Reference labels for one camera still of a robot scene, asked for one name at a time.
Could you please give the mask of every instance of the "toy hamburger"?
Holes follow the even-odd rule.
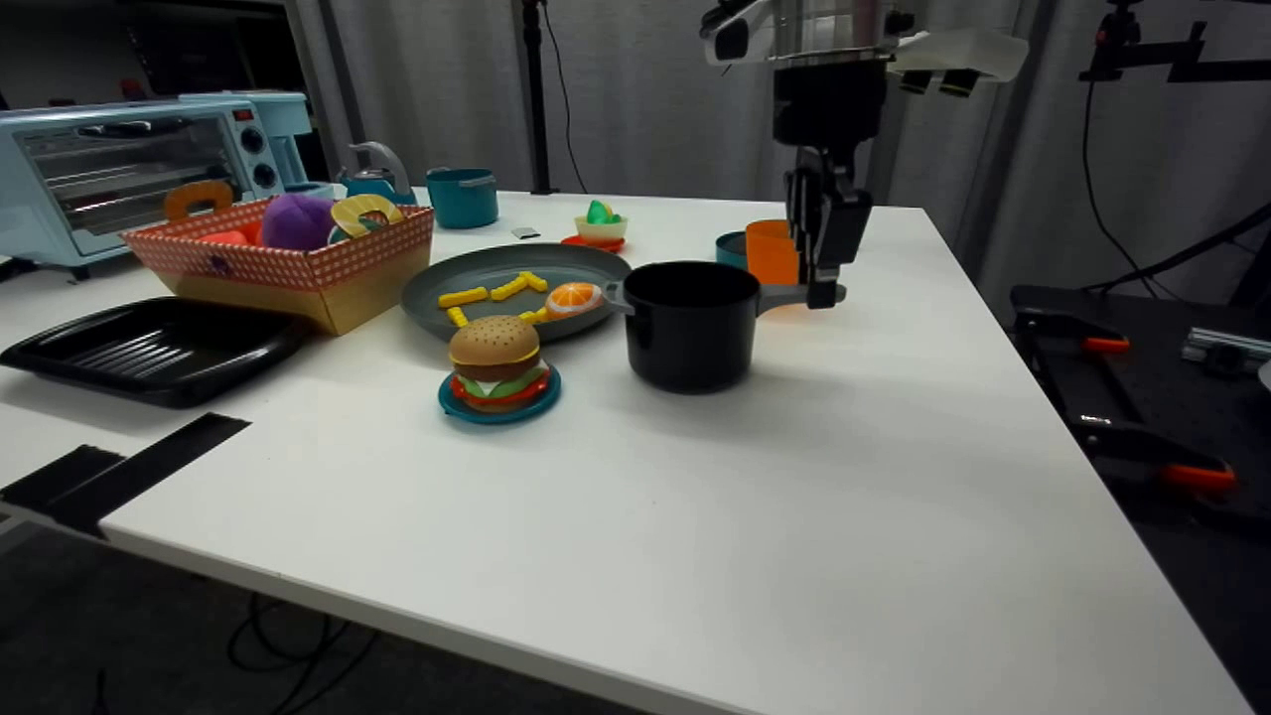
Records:
[[[559,386],[544,366],[541,336],[519,320],[475,320],[450,338],[440,406],[454,419],[536,419]]]

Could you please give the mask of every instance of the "wicker basket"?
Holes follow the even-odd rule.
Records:
[[[299,316],[324,336],[346,336],[388,310],[406,284],[430,267],[433,212],[409,207],[406,220],[371,240],[322,252],[274,252],[206,244],[217,230],[263,227],[270,203],[237,203],[130,230],[130,252],[189,301]]]

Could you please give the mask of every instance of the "metal stand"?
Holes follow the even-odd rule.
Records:
[[[1267,83],[1271,59],[1201,59],[1203,56],[1203,24],[1192,24],[1186,39],[1177,44],[1144,44],[1144,27],[1132,11],[1140,0],[1108,0],[1111,11],[1100,24],[1100,44],[1079,71],[1084,83],[1111,83],[1125,67],[1168,63],[1173,83]]]
[[[544,27],[541,7],[549,0],[519,0],[519,88],[523,88],[523,110],[528,110],[528,193],[552,196],[552,161],[549,161],[549,117],[544,117]]]

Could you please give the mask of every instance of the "toy food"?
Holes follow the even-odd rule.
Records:
[[[475,320],[450,338],[450,394],[474,412],[518,412],[541,403],[552,369],[541,336],[519,320]]]
[[[559,240],[559,245],[579,245],[579,252],[600,252],[600,255],[622,255],[622,244],[629,240],[597,240],[597,236]]]
[[[351,196],[331,207],[331,220],[335,220],[335,227],[340,227],[340,236],[364,240],[383,227],[398,227],[400,207],[383,196]]]
[[[544,322],[552,322],[552,316],[549,310],[523,310],[519,322],[544,328]]]
[[[597,284],[559,284],[552,293],[549,293],[549,316],[552,320],[575,320],[575,316],[586,316],[600,308],[600,288]]]
[[[454,310],[454,308],[474,308],[474,301],[483,301],[483,300],[490,300],[483,288],[470,288],[470,291],[437,293],[437,308]]]
[[[523,288],[536,293],[549,293],[549,280],[541,280],[536,269],[519,269]]]
[[[459,308],[450,308],[446,320],[465,332],[470,328],[470,316]]]
[[[314,196],[278,196],[263,220],[263,244],[278,252],[318,252],[331,236],[331,203]]]
[[[490,291],[490,300],[492,300],[492,301],[508,301],[508,300],[518,300],[519,291],[528,291],[528,280],[523,280],[523,276],[518,276],[511,284]]]
[[[252,240],[244,230],[214,230],[214,236],[201,236],[201,244],[252,245]]]
[[[586,216],[579,216],[573,227],[579,240],[629,240],[629,220],[608,203],[590,203]]]

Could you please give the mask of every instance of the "cable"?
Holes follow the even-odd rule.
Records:
[[[1116,288],[1125,288],[1125,284],[1140,284],[1140,280],[1177,269],[1177,267],[1185,267],[1185,261],[1197,261],[1197,257],[1209,255],[1209,252],[1231,245],[1241,236],[1246,236],[1246,230],[1254,230],[1254,227],[1263,227],[1263,223],[1271,223],[1271,203],[1254,207],[1251,216],[1243,216],[1241,223],[1222,227],[1221,236],[1201,240],[1201,244],[1192,244],[1192,245],[1185,245],[1185,252],[1177,252],[1177,255],[1168,255],[1168,257],[1158,257],[1158,261],[1153,261],[1153,267],[1144,267],[1144,269],[1116,276],[1111,284],[1092,284],[1092,288],[1084,288],[1084,291],[1108,293],[1108,291],[1116,291]]]
[[[1127,245],[1111,236],[1111,227],[1103,223],[1100,200],[1096,200],[1096,170],[1092,170],[1092,117],[1096,117],[1096,83],[1084,88],[1084,110],[1079,110],[1079,179],[1084,179],[1084,203],[1088,216],[1096,220],[1100,236],[1108,240],[1108,245],[1125,257],[1127,269],[1140,269],[1140,261],[1127,255]]]
[[[335,689],[340,689],[371,660],[371,653],[377,647],[383,637],[371,631],[364,644],[324,682],[308,689],[318,680],[322,664],[331,660],[331,653],[339,647],[339,640],[351,637],[351,624],[339,624],[339,619],[322,616],[314,647],[286,647],[265,628],[265,616],[278,612],[278,608],[283,608],[278,599],[246,596],[246,616],[225,640],[225,660],[230,660],[230,667],[252,672],[252,676],[270,676],[270,672],[299,667],[299,676],[286,689],[286,697],[270,709],[270,715],[299,715],[299,712],[314,709],[318,698],[324,698]],[[246,660],[244,657],[246,640],[253,640],[253,647],[265,660]]]
[[[307,664],[307,660],[314,660],[318,653],[322,653],[322,640],[324,637],[318,637],[318,644],[308,647],[308,653],[290,653],[290,647],[283,647],[270,631],[265,631],[265,606],[263,606],[263,596],[252,596],[246,599],[246,628],[252,628],[252,637],[274,657],[274,660],[295,660],[295,664]]]
[[[557,56],[559,117],[565,117],[565,154],[568,154],[568,167],[573,167],[573,179],[579,183],[579,193],[590,196],[586,179],[579,170],[579,154],[573,148],[573,99],[568,99],[568,79],[565,79],[565,56],[559,56],[557,27],[552,27],[552,7],[541,6],[541,11],[544,11],[544,32],[549,32],[549,44],[552,44],[552,56]]]
[[[290,704],[290,712],[278,709],[278,715],[299,715],[299,712],[308,712],[318,698],[324,698],[335,689],[340,689],[364,660],[371,653],[383,644],[383,637],[373,631],[361,653],[340,667],[335,672],[308,698],[302,704]]]
[[[1241,255],[1258,255],[1254,245],[1246,245],[1246,244],[1226,244],[1226,245],[1235,245]]]
[[[107,667],[95,667],[93,715],[112,715],[112,704],[107,704]]]
[[[331,619],[322,619],[322,640],[314,660],[307,660],[302,676],[290,682],[290,693],[278,698],[278,709],[270,709],[270,715],[286,715],[295,709],[295,698],[307,693],[307,682],[318,676],[322,657],[335,647],[331,640]]]

